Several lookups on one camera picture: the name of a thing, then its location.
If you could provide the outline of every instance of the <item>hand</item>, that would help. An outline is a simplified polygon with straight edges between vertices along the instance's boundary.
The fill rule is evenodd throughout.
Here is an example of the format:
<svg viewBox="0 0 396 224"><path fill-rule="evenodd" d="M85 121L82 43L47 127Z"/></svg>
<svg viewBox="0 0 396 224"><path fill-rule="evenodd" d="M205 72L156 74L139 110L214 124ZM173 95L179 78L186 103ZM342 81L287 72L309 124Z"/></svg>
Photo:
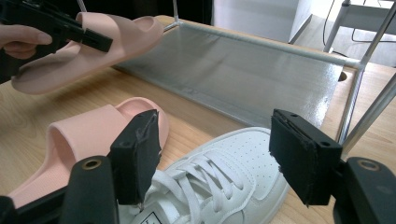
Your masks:
<svg viewBox="0 0 396 224"><path fill-rule="evenodd" d="M0 49L17 59L35 55L37 45L48 45L52 37L34 27L0 24Z"/></svg>

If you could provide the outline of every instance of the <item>wooden table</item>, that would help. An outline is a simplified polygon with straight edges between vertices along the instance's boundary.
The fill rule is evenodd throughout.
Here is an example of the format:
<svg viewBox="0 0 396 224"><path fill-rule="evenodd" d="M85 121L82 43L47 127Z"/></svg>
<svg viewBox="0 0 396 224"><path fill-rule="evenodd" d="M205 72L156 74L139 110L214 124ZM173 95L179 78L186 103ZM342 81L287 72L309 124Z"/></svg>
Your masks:
<svg viewBox="0 0 396 224"><path fill-rule="evenodd" d="M321 130L335 138L353 70L339 82ZM367 66L356 104L352 127L387 84L396 69ZM6 195L32 175L44 160L46 130L54 121L66 119L103 105L117 105L130 97L146 97L157 103L170 119L170 133L159 169L201 144L245 127L217 112L113 68L84 77L57 91L27 95L10 83L0 85L0 194ZM396 173L396 102L392 102L350 152L380 161ZM273 223L333 223L329 206L304 206L293 190Z"/></svg>

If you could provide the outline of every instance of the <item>metal frame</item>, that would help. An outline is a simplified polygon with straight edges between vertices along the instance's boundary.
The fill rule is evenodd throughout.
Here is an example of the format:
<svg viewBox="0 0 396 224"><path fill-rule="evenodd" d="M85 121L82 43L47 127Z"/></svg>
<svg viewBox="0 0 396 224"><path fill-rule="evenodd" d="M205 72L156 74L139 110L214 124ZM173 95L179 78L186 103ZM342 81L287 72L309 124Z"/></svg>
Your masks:
<svg viewBox="0 0 396 224"><path fill-rule="evenodd" d="M324 52L330 52L331 51L331 47L332 47L332 43L335 39L335 36L338 33L338 30L341 26L347 26L347 27L351 27L351 24L348 23L347 21L347 13L350 12L350 9L352 9L352 13L359 13L358 10L365 8L365 7L358 7L357 9L354 8L355 6L351 5L351 1L349 0L345 0L342 4L342 7L338 13L338 16L334 22L334 26L332 27L332 30L330 32L329 35L329 39L323 49ZM355 76L355 79L353 80L352 83L352 89L350 94L348 95L348 99L346 102L346 110L344 111L343 114L343 118L342 118L342 123L341 123L341 129L340 129L340 133L338 135L338 139L337 141L340 144L344 144L346 139L355 139L356 137L354 136L356 134L356 132L352 132L350 135L351 136L347 136L348 133L348 129L349 129L349 125L350 125L350 121L352 119L352 115L353 115L353 110L356 104L356 101L358 99L358 94L359 94L359 89L361 86L361 80L363 77L363 73L364 70L367 66L367 63L370 61L370 58L373 56L374 50L376 48L376 46L378 45L379 41L381 40L382 36L384 35L385 32L390 33L390 34L396 34L396 29L393 29L394 27L389 27L390 23L392 22L395 14L396 14L396 3L393 3L392 7L390 9L385 9L385 8L381 8L380 11L378 11L379 13L384 13L384 10L388 10L388 14L385 17L385 19L382 21L382 24L379 28L379 30L377 31L375 38L373 39L372 43L370 44L369 48L366 50L364 56L361 58L361 60L358 63L358 73ZM365 30L373 30L372 28L372 24L369 24L368 26L360 26L359 28L361 29L365 29ZM355 141L353 141L354 143L352 144L352 142L350 142L348 140L348 142L346 142L345 148L344 148L344 152L348 153L348 151L354 146L354 144L356 143Z"/></svg>
<svg viewBox="0 0 396 224"><path fill-rule="evenodd" d="M375 98L371 106L367 109L359 122L356 124L351 133L347 136L343 147L343 156L345 157L350 149L361 139L364 133L370 128L378 116L384 111L387 105L396 95L396 74L393 75L387 86Z"/></svg>

